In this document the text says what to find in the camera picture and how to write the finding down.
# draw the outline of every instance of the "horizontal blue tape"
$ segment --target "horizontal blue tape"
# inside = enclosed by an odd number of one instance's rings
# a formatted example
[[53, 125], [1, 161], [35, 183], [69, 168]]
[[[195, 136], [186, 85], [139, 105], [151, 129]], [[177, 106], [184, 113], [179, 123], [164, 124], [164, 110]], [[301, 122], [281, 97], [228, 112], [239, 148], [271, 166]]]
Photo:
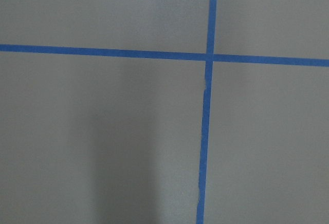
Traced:
[[150, 58], [150, 59], [189, 60], [189, 61], [209, 61], [210, 59], [212, 59], [215, 62], [329, 67], [329, 60], [270, 57], [270, 56], [230, 55], [230, 54], [212, 55], [205, 53], [159, 52], [159, 51], [139, 51], [139, 50], [121, 50], [121, 49], [100, 49], [100, 48], [71, 48], [71, 47], [30, 46], [30, 45], [10, 45], [10, 44], [0, 44], [0, 51], [26, 52], [26, 53], [77, 54], [77, 55], [95, 55], [95, 56], [108, 56], [108, 57]]
[[236, 62], [236, 63], [278, 64], [278, 65], [294, 65], [294, 66], [326, 66], [326, 67], [329, 67], [329, 60], [305, 59], [305, 58], [287, 58], [287, 57], [270, 57], [270, 56], [215, 54], [213, 56], [213, 61], [217, 61], [217, 62]]
[[158, 52], [158, 51], [138, 51], [138, 50], [121, 50], [121, 49], [71, 48], [71, 47], [29, 46], [29, 45], [8, 45], [8, 44], [0, 44], [0, 51], [78, 54], [78, 55], [96, 55], [96, 56], [109, 56], [109, 57], [171, 59], [171, 60], [190, 60], [190, 61], [205, 61], [208, 57], [204, 53]]

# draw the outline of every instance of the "gray wall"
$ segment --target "gray wall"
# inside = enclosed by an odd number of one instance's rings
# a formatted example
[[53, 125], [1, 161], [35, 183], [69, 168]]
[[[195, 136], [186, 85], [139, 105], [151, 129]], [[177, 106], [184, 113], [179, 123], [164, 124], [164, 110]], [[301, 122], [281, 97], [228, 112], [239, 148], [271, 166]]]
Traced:
[[[329, 0], [218, 0], [215, 53], [329, 59]], [[0, 0], [0, 44], [206, 51], [209, 0]], [[204, 62], [0, 52], [0, 222], [195, 223]], [[327, 68], [214, 63], [205, 223], [329, 219]]]

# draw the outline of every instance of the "blue tape strip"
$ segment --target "blue tape strip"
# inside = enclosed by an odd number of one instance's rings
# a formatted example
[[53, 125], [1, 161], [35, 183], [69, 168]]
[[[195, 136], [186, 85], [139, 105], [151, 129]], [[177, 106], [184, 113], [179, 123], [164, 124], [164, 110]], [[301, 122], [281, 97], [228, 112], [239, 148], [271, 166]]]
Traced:
[[210, 100], [211, 100], [211, 81], [212, 66], [215, 43], [215, 26], [216, 26], [216, 8], [217, 0], [209, 0], [208, 15], [208, 33], [207, 33], [207, 50], [208, 58], [205, 66], [204, 103], [202, 113], [201, 128], [201, 148], [199, 164], [199, 201], [196, 209], [196, 224], [204, 223], [205, 199], [206, 199], [206, 179], [207, 179], [207, 159], [208, 159], [208, 137], [209, 137], [209, 118], [210, 118]]
[[0, 44], [0, 51], [77, 54], [77, 55], [95, 55], [95, 56], [108, 56], [108, 57], [150, 58], [150, 59], [169, 59], [169, 60], [187, 60], [187, 61], [188, 60], [207, 61], [209, 57], [212, 57], [213, 61], [216, 62], [329, 67], [329, 60], [270, 57], [270, 56], [251, 56], [251, 55], [214, 54], [212, 56], [204, 53], [138, 51], [138, 50], [121, 50], [121, 49], [99, 49], [99, 48], [71, 48], [71, 47], [29, 46], [29, 45], [9, 45], [9, 44]]
[[201, 149], [200, 149], [200, 165], [199, 165], [199, 202], [196, 209], [196, 224], [204, 223], [212, 65], [213, 65], [213, 61], [211, 60], [206, 61], [206, 67], [205, 67], [206, 89], [204, 91], [204, 104], [203, 104], [203, 114], [202, 114]]
[[207, 54], [214, 54], [217, 0], [209, 0]]
[[329, 60], [304, 59], [304, 58], [286, 58], [286, 57], [215, 54], [213, 56], [213, 60], [217, 61], [217, 62], [259, 63], [259, 64], [278, 64], [278, 65], [294, 65], [294, 66], [325, 66], [325, 67], [329, 67]]
[[0, 51], [78, 54], [78, 55], [97, 55], [97, 56], [111, 56], [111, 57], [190, 60], [190, 61], [205, 61], [207, 59], [207, 55], [205, 55], [204, 53], [158, 52], [158, 51], [138, 51], [138, 50], [121, 50], [121, 49], [71, 48], [71, 47], [29, 46], [29, 45], [8, 45], [8, 44], [0, 44]]

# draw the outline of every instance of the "vertical blue tape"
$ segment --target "vertical blue tape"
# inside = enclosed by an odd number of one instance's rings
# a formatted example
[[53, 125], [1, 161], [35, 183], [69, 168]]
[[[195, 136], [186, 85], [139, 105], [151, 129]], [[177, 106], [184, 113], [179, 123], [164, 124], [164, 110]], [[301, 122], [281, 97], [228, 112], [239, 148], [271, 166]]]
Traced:
[[216, 7], [217, 7], [217, 0], [209, 0], [208, 34], [207, 34], [207, 51], [206, 51], [208, 58], [206, 59], [206, 66], [205, 66], [206, 88], [204, 91], [204, 103], [203, 103], [203, 113], [202, 113], [201, 148], [200, 148], [200, 165], [199, 165], [199, 201], [196, 209], [196, 224], [203, 224], [204, 215], [205, 215], [210, 99], [211, 99], [212, 66], [213, 66], [214, 42], [215, 42]]
[[214, 54], [217, 0], [209, 0], [207, 54]]
[[196, 210], [196, 224], [204, 223], [212, 65], [213, 65], [212, 60], [206, 61], [206, 67], [205, 67], [206, 88], [204, 91], [204, 104], [203, 104], [203, 115], [202, 115], [201, 149], [200, 149], [200, 165], [199, 165], [199, 202]]

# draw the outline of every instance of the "blue painter's tape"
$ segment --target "blue painter's tape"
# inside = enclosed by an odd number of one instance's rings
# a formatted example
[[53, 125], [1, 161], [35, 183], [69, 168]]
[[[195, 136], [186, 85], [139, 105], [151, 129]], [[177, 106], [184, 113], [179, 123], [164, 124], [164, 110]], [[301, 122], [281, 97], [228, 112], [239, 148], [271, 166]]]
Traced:
[[202, 128], [201, 128], [201, 149], [200, 149], [200, 165], [199, 165], [199, 202], [196, 210], [196, 224], [204, 223], [212, 65], [213, 65], [212, 60], [206, 61], [206, 67], [205, 67], [206, 88], [204, 91], [204, 104], [203, 104]]
[[325, 67], [329, 67], [329, 60], [304, 59], [304, 58], [286, 58], [286, 57], [215, 54], [213, 56], [213, 60], [217, 61], [217, 62], [236, 62], [236, 63], [258, 63], [258, 64], [278, 64], [278, 65], [294, 65], [294, 66], [325, 66]]
[[150, 59], [170, 59], [170, 60], [190, 60], [190, 61], [205, 61], [207, 59], [207, 56], [204, 53], [158, 52], [158, 51], [138, 51], [138, 50], [121, 50], [121, 49], [71, 48], [71, 47], [29, 46], [29, 45], [8, 45], [8, 44], [0, 44], [0, 51], [97, 55], [97, 56], [109, 56], [109, 57], [150, 58]]
[[207, 54], [214, 54], [217, 0], [209, 0]]

